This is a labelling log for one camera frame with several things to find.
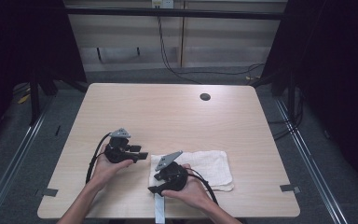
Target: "gray floor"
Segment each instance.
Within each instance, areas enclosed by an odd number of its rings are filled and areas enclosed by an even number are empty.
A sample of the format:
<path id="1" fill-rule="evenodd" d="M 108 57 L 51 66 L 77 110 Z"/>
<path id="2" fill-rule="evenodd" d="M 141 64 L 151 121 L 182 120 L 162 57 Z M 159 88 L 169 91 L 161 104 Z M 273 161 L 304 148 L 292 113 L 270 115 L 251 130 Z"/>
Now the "gray floor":
<path id="1" fill-rule="evenodd" d="M 247 71 L 247 67 L 204 67 L 177 69 L 186 72 L 225 72 L 238 73 Z M 262 66 L 254 70 L 252 78 L 259 76 Z M 89 71 L 89 83 L 186 83 L 192 81 L 180 78 L 167 69 L 142 69 L 124 71 Z M 246 85 L 249 74 L 217 75 L 198 73 L 181 75 L 202 84 Z M 24 163 L 17 172 L 6 198 L 0 207 L 0 223 L 54 223 L 56 220 L 43 220 L 37 216 L 37 208 L 41 198 L 35 196 L 38 189 L 47 187 L 54 167 L 60 157 L 63 145 L 71 130 L 78 108 L 84 98 L 84 93 L 73 90 L 63 83 L 57 83 L 59 92 L 54 97 L 51 107 L 38 132 Z M 263 106 L 267 120 L 281 120 L 282 117 L 271 96 L 269 86 L 256 89 L 260 103 Z M 13 103 L 0 127 L 0 176 L 21 143 L 29 126 L 31 107 L 27 101 L 17 104 L 20 94 L 14 96 Z M 47 97 L 42 95 L 42 104 Z M 285 129 L 284 124 L 270 124 L 273 134 Z M 323 173 L 332 193 L 336 196 L 348 223 L 358 223 L 358 174 L 342 158 L 337 145 L 325 138 L 324 126 L 304 105 L 304 118 L 299 127 L 313 158 Z M 334 223 L 327 211 L 319 191 L 313 183 L 309 171 L 303 162 L 295 143 L 290 135 L 276 141 L 277 148 L 291 183 L 301 188 L 296 195 L 301 214 L 290 218 L 256 218 L 247 217 L 249 224 L 253 223 Z M 107 223 L 107 220 L 87 220 L 86 223 Z"/>

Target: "forearm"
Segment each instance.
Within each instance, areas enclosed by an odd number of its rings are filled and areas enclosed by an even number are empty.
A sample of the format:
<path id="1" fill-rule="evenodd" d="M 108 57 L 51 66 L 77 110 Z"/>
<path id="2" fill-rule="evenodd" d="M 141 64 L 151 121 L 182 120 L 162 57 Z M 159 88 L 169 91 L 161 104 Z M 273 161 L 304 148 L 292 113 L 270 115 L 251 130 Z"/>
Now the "forearm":
<path id="1" fill-rule="evenodd" d="M 229 213 L 212 201 L 204 203 L 200 210 L 215 224 L 240 223 L 236 218 L 232 217 Z"/>
<path id="2" fill-rule="evenodd" d="M 90 206 L 100 189 L 90 181 L 79 193 L 75 201 L 69 207 L 68 211 L 62 216 L 58 223 L 83 223 L 90 210 Z"/>

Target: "metal frame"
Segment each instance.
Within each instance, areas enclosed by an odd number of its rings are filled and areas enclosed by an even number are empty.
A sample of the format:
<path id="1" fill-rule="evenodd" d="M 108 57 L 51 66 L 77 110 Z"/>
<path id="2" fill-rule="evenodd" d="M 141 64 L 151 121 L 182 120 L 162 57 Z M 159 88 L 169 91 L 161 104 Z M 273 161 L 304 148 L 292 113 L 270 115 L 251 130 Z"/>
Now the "metal frame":
<path id="1" fill-rule="evenodd" d="M 279 12 L 221 11 L 143 7 L 16 7 L 19 11 L 53 12 L 73 15 L 106 15 L 106 16 L 159 16 L 189 18 L 220 18 L 243 20 L 292 20 L 303 19 L 306 15 L 290 15 Z"/>
<path id="2" fill-rule="evenodd" d="M 282 99 L 276 100 L 277 107 L 281 112 L 283 119 L 289 120 L 289 115 L 287 111 L 287 107 L 284 104 Z M 348 224 L 347 219 L 345 218 L 339 203 L 337 202 L 336 197 L 333 195 L 331 189 L 328 187 L 324 177 L 319 170 L 318 165 L 316 164 L 315 160 L 308 149 L 307 144 L 305 143 L 300 131 L 292 122 L 286 122 L 287 129 L 290 131 L 292 138 L 297 146 L 298 152 L 301 155 L 304 163 L 306 164 L 308 171 L 310 172 L 310 176 L 312 177 L 313 183 L 316 185 L 322 200 L 324 201 L 324 205 L 327 208 L 331 218 L 333 219 L 334 223 L 341 224 L 345 223 Z"/>
<path id="3" fill-rule="evenodd" d="M 39 129 L 45 119 L 46 112 L 48 111 L 52 101 L 53 96 L 50 96 L 48 98 L 48 101 L 46 102 L 45 108 L 42 111 L 39 118 L 35 121 L 33 126 L 30 126 L 28 129 L 27 134 L 22 139 L 22 142 L 17 149 L 16 154 L 14 155 L 13 159 L 10 162 L 10 165 L 7 167 L 4 175 L 0 179 L 0 207 L 4 201 L 4 199 L 7 196 L 7 193 L 16 177 L 17 172 L 20 170 L 21 165 L 25 159 L 25 156 L 27 155 L 28 151 L 30 150 L 31 144 L 34 141 L 34 138 L 36 137 L 37 133 L 39 132 Z"/>

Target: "metal tab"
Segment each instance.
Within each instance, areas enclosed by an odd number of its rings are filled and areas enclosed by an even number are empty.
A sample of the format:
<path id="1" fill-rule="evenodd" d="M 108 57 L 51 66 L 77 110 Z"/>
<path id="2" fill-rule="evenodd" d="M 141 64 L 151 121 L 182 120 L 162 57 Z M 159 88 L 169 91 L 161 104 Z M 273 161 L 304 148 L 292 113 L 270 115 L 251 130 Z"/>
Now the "metal tab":
<path id="1" fill-rule="evenodd" d="M 131 138 L 130 134 L 123 128 L 120 128 L 109 134 L 111 137 L 120 137 L 120 138 Z"/>
<path id="2" fill-rule="evenodd" d="M 43 197 L 43 196 L 49 196 L 49 197 L 55 197 L 57 195 L 58 190 L 57 189 L 39 189 L 36 191 L 35 196 Z"/>
<path id="3" fill-rule="evenodd" d="M 301 189 L 299 187 L 293 187 L 290 184 L 288 184 L 288 185 L 280 185 L 280 187 L 281 187 L 282 192 L 292 191 L 294 194 L 301 193 Z"/>
<path id="4" fill-rule="evenodd" d="M 162 170 L 165 167 L 167 167 L 169 164 L 171 164 L 171 162 L 173 162 L 176 158 L 178 158 L 180 155 L 182 155 L 183 151 L 177 151 L 177 152 L 173 152 L 172 154 L 169 155 L 165 155 L 163 157 L 161 157 L 161 159 L 158 162 L 158 165 L 156 167 L 156 171 Z"/>

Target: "wall outlet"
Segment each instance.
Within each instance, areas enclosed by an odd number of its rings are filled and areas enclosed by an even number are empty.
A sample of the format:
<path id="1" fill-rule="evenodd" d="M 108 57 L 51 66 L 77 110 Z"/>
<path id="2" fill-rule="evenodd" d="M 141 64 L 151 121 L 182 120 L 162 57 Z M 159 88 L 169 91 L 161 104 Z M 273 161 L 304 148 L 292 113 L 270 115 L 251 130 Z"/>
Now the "wall outlet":
<path id="1" fill-rule="evenodd" d="M 173 8 L 173 0 L 162 0 L 162 8 Z"/>
<path id="2" fill-rule="evenodd" d="M 162 8 L 162 0 L 152 0 L 152 8 Z"/>

